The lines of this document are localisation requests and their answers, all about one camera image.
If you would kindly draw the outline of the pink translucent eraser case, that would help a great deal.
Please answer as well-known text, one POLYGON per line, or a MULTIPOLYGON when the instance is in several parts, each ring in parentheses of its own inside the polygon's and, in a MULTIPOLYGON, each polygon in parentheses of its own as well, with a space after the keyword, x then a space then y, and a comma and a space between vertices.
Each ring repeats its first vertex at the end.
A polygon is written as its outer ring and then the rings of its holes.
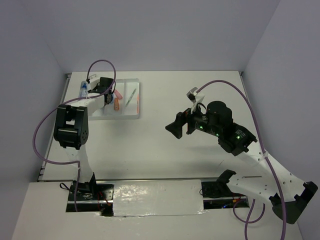
POLYGON ((119 100, 122 100, 122 99, 123 99, 122 94, 121 94, 118 90, 115 90, 115 91, 114 91, 114 94, 115 94, 115 96, 116 96, 119 100))

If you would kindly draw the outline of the clear bottle blue cap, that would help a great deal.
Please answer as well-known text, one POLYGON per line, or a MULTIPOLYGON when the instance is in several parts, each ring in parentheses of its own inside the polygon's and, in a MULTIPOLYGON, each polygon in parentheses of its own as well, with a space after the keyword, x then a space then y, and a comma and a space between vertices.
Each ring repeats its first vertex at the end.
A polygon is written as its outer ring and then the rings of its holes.
POLYGON ((88 97, 88 84, 86 81, 81 83, 78 97, 85 98, 85 99, 88 97))

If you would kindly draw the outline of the orange eraser case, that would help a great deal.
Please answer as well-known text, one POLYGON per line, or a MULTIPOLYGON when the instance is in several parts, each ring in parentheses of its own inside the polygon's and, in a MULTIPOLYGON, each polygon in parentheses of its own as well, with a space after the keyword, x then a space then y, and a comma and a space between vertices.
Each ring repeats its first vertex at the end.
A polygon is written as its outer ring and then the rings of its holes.
POLYGON ((119 111, 120 110, 120 104, 119 104, 119 101, 118 102, 114 102, 114 110, 115 111, 119 111))

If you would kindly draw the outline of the green pen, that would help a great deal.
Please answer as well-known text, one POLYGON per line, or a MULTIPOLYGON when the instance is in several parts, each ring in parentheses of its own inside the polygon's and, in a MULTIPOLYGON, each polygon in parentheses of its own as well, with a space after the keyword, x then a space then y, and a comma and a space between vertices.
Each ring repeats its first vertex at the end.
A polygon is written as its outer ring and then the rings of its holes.
POLYGON ((137 88, 135 88, 135 89, 133 90, 133 92, 131 93, 131 95, 129 96, 129 98, 128 98, 126 104, 125 104, 125 108, 130 104, 130 102, 131 102, 132 98, 134 97, 136 91, 137 91, 137 88))

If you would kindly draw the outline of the orange highlighter pen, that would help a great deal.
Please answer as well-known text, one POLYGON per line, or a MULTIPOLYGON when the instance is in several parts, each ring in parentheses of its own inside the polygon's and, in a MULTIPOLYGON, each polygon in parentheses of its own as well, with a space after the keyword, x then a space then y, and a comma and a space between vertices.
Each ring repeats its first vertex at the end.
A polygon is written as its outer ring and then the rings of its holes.
POLYGON ((139 114, 140 113, 140 95, 139 93, 137 94, 137 109, 136 109, 136 113, 139 114))

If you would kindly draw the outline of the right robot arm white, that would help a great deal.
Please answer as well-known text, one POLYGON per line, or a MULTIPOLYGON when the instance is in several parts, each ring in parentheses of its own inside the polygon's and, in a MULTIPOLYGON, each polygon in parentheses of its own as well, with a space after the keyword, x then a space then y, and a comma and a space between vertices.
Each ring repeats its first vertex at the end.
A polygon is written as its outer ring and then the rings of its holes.
POLYGON ((241 194, 270 205, 278 218, 283 217, 285 207, 288 224, 294 224, 318 190, 312 181, 305 182, 294 176, 277 160, 262 152, 257 138, 244 126, 233 121, 232 110, 222 101, 207 105, 206 113, 200 106, 176 114, 174 122, 165 127, 177 139, 195 130, 217 137, 224 151, 239 158, 259 173, 259 177, 244 177, 235 170, 225 170, 216 181, 202 184, 205 198, 219 198, 241 194))

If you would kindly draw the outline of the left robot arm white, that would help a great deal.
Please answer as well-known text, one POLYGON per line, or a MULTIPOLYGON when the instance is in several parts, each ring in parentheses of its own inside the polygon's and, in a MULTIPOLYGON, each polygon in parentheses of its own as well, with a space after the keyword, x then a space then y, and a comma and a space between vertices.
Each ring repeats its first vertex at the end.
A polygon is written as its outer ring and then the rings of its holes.
POLYGON ((114 80, 100 77, 82 83, 79 100, 57 108, 53 137, 65 150, 70 162, 76 162, 79 174, 71 192, 91 200, 98 194, 95 174, 90 167, 86 143, 89 139, 89 116, 113 100, 114 80))

